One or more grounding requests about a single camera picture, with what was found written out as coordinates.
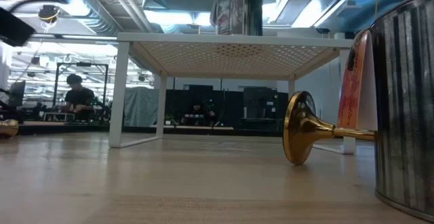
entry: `black hair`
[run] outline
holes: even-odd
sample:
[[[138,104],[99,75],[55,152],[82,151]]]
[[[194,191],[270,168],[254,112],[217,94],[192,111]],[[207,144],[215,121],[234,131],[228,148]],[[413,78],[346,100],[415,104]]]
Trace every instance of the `black hair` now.
[[[76,74],[71,74],[68,76],[68,78],[66,78],[66,82],[68,85],[81,84],[82,81],[83,79],[81,78],[81,76]]]

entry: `computer screen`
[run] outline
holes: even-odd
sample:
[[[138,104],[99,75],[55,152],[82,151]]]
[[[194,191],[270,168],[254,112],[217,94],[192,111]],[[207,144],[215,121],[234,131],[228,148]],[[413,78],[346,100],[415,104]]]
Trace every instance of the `computer screen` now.
[[[24,90],[26,88],[26,81],[16,82],[12,84],[9,89],[10,95],[8,105],[11,107],[22,106],[22,99],[24,98]]]

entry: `perforated tabletop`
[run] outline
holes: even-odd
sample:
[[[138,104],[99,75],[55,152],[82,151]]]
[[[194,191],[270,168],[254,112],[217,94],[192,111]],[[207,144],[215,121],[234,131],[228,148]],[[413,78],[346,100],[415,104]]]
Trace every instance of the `perforated tabletop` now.
[[[352,40],[120,33],[131,53],[169,77],[293,80],[350,48]]]

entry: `orange label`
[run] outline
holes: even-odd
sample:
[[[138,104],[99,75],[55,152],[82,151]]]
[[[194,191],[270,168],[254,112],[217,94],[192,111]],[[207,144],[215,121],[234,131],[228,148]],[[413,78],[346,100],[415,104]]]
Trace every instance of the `orange label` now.
[[[353,55],[350,52],[345,66],[338,112],[339,128],[357,129],[361,77],[367,40],[368,32],[362,33],[361,38],[355,40],[355,47],[351,50]]]

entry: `man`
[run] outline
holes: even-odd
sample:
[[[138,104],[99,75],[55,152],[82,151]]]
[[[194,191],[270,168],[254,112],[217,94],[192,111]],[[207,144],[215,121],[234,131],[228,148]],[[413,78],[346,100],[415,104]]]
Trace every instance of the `man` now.
[[[189,116],[193,115],[194,117],[186,118],[186,114]],[[212,126],[216,120],[215,112],[204,109],[200,100],[193,101],[191,110],[187,111],[183,116],[181,124],[188,126],[204,126],[205,120],[210,123],[210,126]]]
[[[88,120],[93,112],[91,101],[94,99],[94,92],[81,85],[82,78],[76,74],[66,78],[67,84],[71,87],[66,93],[66,110],[75,113],[75,120]]]

